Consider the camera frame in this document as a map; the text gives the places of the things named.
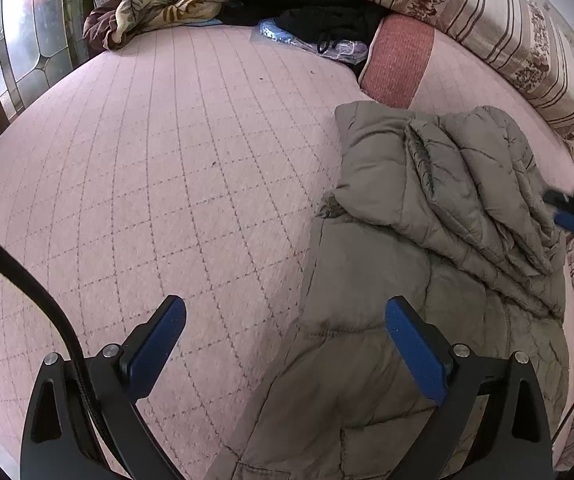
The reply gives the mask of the blue plastic bag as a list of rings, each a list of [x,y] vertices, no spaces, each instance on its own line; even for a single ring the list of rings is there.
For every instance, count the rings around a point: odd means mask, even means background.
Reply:
[[[348,65],[358,65],[367,60],[369,48],[364,42],[353,40],[322,40],[306,42],[291,32],[281,29],[272,18],[256,25],[252,37],[257,40],[270,40],[276,44],[294,47]]]

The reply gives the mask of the pink red-trimmed bolster cushion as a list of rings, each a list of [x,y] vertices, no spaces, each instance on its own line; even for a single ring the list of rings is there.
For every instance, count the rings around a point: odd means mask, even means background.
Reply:
[[[384,18],[369,48],[360,88],[393,108],[447,114],[491,105],[515,119],[545,181],[574,191],[574,161],[564,141],[495,70],[449,36],[401,14]]]

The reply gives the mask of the striped floral folded quilt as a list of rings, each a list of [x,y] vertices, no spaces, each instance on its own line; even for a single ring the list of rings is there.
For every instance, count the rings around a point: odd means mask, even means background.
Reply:
[[[574,141],[574,50],[535,0],[369,0],[422,21],[477,55]]]

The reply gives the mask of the pink quilted bed mattress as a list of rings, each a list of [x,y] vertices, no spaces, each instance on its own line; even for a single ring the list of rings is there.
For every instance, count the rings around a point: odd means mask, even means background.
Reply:
[[[140,406],[191,479],[234,433],[296,318],[338,185],[345,67],[242,27],[150,32],[48,90],[0,137],[0,242],[88,354],[168,295],[187,325]]]

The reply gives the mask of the stained glass window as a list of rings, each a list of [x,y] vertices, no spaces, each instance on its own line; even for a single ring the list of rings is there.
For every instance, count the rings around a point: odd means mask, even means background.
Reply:
[[[0,0],[0,104],[13,120],[89,60],[90,0]]]

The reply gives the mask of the black clothing pile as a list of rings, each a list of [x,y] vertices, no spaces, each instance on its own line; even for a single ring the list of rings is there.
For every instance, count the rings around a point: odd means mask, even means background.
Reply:
[[[370,44],[389,10],[368,0],[229,0],[216,18],[226,25],[255,26],[272,18],[306,42],[353,40]]]

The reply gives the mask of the olive quilted hooded jacket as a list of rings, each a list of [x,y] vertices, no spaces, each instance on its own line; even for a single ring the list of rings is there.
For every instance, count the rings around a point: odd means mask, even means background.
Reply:
[[[502,110],[338,106],[341,170],[313,219],[301,300],[208,475],[382,479],[432,404],[384,326],[404,297],[448,341],[530,357],[548,420],[568,396],[564,237]]]

